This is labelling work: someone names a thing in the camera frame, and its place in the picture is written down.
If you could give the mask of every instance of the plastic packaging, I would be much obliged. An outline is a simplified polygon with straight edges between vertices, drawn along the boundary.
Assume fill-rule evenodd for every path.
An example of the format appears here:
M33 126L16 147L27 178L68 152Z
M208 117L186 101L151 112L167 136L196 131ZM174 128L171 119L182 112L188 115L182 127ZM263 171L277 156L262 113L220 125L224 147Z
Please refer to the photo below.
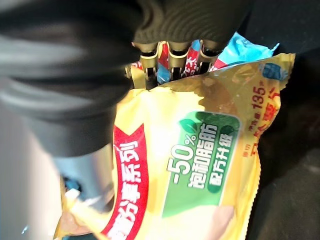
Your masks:
M150 91L118 104L112 212L65 194L100 240L244 240L261 172L261 134L275 119L294 54L279 54Z
M269 49L266 46L253 44L236 32L232 36L228 45L219 55L214 65L210 68L209 72L235 64L249 63L261 59L270 58L278 46L279 43L275 45L273 49ZM197 71L197 57L200 51L200 47L201 44L199 40L195 40L192 42L186 58L182 77L193 76ZM170 80L167 42L162 41L159 43L158 52L159 59L157 81L161 85L168 83ZM136 88L140 88L141 86L143 86L145 79L141 63L133 63L131 65L131 72L135 86L138 86Z

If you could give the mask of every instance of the green leaf graphic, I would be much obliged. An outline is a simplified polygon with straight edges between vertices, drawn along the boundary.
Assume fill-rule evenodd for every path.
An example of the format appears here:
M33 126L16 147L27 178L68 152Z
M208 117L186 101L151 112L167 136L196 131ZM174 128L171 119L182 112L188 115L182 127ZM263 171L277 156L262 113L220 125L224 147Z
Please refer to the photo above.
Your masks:
M195 134L197 132L197 124L191 119L182 119L179 123L187 133Z

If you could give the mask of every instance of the food package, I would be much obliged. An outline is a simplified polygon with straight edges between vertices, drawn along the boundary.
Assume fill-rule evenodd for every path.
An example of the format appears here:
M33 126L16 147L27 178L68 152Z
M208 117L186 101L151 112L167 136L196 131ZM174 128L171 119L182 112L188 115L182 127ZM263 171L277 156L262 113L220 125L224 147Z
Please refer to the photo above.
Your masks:
M66 209L99 240L244 240L259 138L279 111L294 58L132 89L117 105L112 211L85 206L74 189Z
M258 61L261 59L270 58L274 51L279 46L279 43L274 48L269 49L266 46L253 44L239 33L235 32L230 39L228 45L224 48L222 53L218 56L214 65L209 69L212 72L217 69L221 69L227 66L232 66L240 63L249 63ZM191 47L185 61L185 68L182 77L193 76L197 71L197 58L201 48L200 40L192 42ZM158 71L157 81L158 83L165 84L170 80L169 73L169 54L168 44L166 41L159 43L158 50ZM145 84L145 74L143 72L141 62L135 62L131 64L132 79L134 81L135 88L143 88Z

